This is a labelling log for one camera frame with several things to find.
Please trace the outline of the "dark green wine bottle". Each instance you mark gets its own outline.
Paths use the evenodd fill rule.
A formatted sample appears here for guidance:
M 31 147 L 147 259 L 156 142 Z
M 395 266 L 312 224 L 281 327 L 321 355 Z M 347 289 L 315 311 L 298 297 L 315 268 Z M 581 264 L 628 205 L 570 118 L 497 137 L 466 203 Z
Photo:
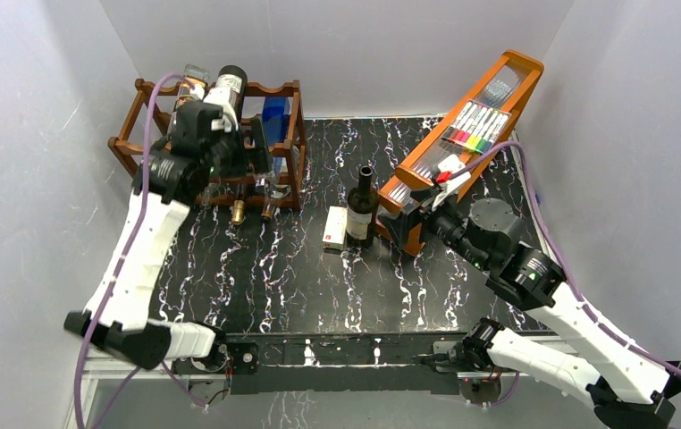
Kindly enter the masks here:
M 362 165 L 357 186 L 347 195 L 346 241 L 351 247 L 366 248 L 374 239 L 378 193 L 373 187 L 373 173 L 371 166 Z

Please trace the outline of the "dark labelled wine bottle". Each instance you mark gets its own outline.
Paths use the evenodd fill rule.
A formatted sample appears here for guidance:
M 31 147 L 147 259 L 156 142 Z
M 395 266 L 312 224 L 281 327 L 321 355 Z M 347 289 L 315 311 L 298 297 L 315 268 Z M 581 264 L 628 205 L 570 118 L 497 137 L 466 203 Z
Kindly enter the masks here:
M 242 117 L 244 91 L 248 85 L 248 75 L 237 65 L 225 65 L 218 72 L 214 83 L 216 95 L 226 99 L 237 118 Z

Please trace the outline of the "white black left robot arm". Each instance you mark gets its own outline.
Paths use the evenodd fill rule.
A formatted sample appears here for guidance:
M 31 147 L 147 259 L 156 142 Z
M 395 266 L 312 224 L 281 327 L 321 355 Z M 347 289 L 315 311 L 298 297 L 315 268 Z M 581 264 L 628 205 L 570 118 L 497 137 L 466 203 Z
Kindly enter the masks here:
M 240 119 L 228 101 L 189 101 L 178 108 L 172 132 L 143 148 L 129 211 L 99 286 L 65 331 L 85 343 L 151 370 L 192 359 L 207 372 L 230 358 L 226 334 L 203 322 L 154 320 L 150 300 L 167 252 L 213 174 L 244 161 Z

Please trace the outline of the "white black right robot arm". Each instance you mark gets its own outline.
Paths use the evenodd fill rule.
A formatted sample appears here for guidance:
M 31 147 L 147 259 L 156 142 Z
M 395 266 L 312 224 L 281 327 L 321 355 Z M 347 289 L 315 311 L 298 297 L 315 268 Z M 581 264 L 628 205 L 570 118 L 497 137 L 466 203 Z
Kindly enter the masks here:
M 528 340 L 482 318 L 462 341 L 425 363 L 442 371 L 510 368 L 529 374 L 588 408 L 608 428 L 667 428 L 681 392 L 681 362 L 661 365 L 636 354 L 634 343 L 574 295 L 564 270 L 520 238 L 523 222 L 502 200 L 483 198 L 459 212 L 451 198 L 437 203 L 427 190 L 381 223 L 402 247 L 416 226 L 486 275 L 494 294 L 550 327 L 572 354 Z

